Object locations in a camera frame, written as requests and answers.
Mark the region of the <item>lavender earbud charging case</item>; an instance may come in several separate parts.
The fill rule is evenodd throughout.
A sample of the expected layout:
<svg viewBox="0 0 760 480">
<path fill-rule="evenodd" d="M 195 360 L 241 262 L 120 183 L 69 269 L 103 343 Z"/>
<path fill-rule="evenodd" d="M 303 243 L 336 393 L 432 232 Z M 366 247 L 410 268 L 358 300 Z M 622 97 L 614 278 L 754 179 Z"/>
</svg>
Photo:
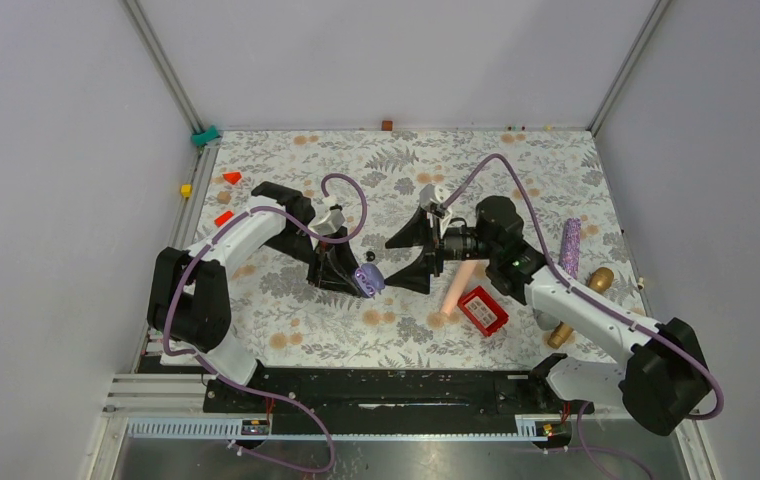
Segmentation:
<svg viewBox="0 0 760 480">
<path fill-rule="evenodd" d="M 373 263 L 363 263 L 353 273 L 353 278 L 367 298 L 377 296 L 385 288 L 385 278 Z"/>
</svg>

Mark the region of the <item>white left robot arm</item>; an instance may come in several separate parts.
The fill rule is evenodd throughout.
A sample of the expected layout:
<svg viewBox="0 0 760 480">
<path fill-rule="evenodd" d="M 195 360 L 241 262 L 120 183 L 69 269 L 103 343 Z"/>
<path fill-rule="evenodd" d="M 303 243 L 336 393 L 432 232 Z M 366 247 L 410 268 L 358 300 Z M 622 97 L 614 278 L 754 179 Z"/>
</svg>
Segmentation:
<svg viewBox="0 0 760 480">
<path fill-rule="evenodd" d="M 367 298 L 373 291 L 357 279 L 349 239 L 340 205 L 318 216 L 300 191 L 263 182 L 252 190 L 246 210 L 212 235 L 159 253 L 146 321 L 164 340 L 185 344 L 185 353 L 230 379 L 227 395 L 238 408 L 255 410 L 265 401 L 267 387 L 254 376 L 256 356 L 231 331 L 229 276 L 268 247 L 305 263 L 306 284 Z"/>
</svg>

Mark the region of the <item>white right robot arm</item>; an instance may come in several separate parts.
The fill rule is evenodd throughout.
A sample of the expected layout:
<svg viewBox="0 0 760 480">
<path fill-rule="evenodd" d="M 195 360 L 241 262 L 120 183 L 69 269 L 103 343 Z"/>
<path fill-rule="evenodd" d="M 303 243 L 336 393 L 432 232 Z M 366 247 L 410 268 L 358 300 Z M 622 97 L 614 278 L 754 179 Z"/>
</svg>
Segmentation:
<svg viewBox="0 0 760 480">
<path fill-rule="evenodd" d="M 523 228 L 507 197 L 481 200 L 473 226 L 456 225 L 448 209 L 429 202 L 386 241 L 388 249 L 421 250 L 386 283 L 427 294 L 445 262 L 484 260 L 487 277 L 500 294 L 570 326 L 611 359 L 551 355 L 538 367 L 544 375 L 529 386 L 535 407 L 553 412 L 567 400 L 620 407 L 661 436 L 693 417 L 718 383 L 692 327 L 678 318 L 660 322 L 621 308 L 569 277 L 527 242 Z"/>
</svg>

